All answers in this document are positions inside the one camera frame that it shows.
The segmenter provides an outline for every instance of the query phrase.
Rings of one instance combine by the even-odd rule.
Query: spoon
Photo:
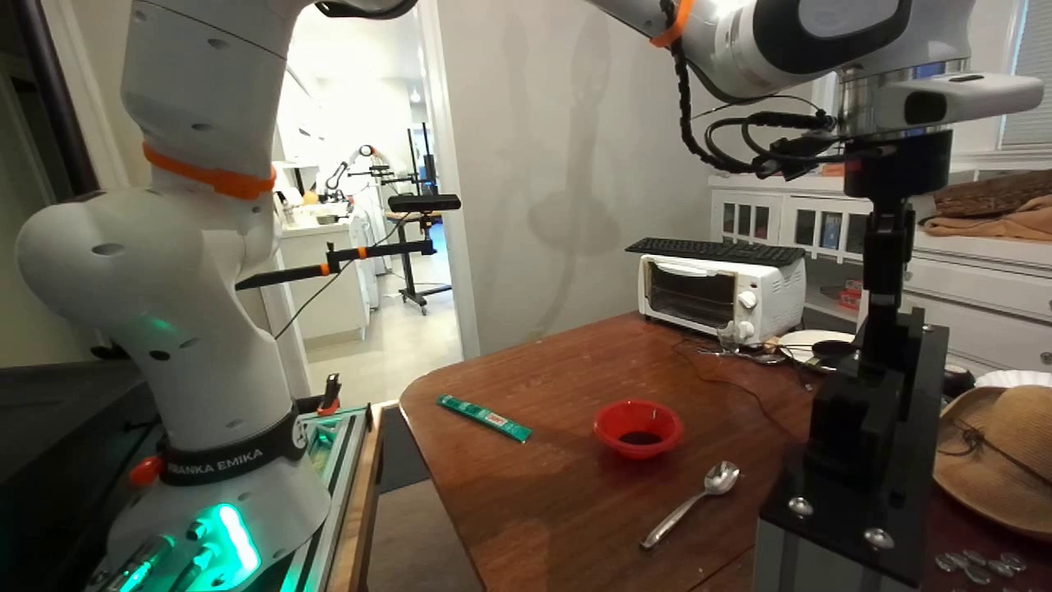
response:
[[[778,351],[742,351],[742,349],[721,349],[721,351],[713,351],[718,359],[751,359],[751,362],[755,362],[755,365],[764,365],[764,368],[776,368],[776,365],[787,365],[790,359],[787,356],[778,356]]]
[[[742,470],[730,461],[721,461],[718,467],[710,467],[710,475],[704,475],[704,488],[701,493],[686,496],[679,511],[672,511],[650,532],[649,540],[641,544],[644,550],[656,550],[669,530],[673,530],[701,499],[706,496],[725,496],[733,490],[738,478]]]

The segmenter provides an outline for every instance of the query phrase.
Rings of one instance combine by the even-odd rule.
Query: red cup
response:
[[[685,442],[685,421],[658,401],[613,401],[591,431],[603,447],[631,461],[662,458]]]

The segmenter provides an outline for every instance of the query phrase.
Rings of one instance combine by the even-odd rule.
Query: microwave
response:
[[[733,323],[751,349],[799,327],[806,287],[806,258],[782,267],[658,253],[639,260],[641,316],[706,335]]]

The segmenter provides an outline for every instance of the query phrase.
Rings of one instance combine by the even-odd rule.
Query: drawer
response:
[[[1052,276],[915,260],[905,294],[1052,323]]]
[[[1052,327],[997,316],[990,311],[905,295],[930,327],[951,327],[951,356],[987,368],[1052,368]]]

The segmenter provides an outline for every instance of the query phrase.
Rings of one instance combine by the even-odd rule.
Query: ceiling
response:
[[[305,11],[292,33],[290,71],[308,84],[424,78],[418,14],[401,21],[330,21]]]

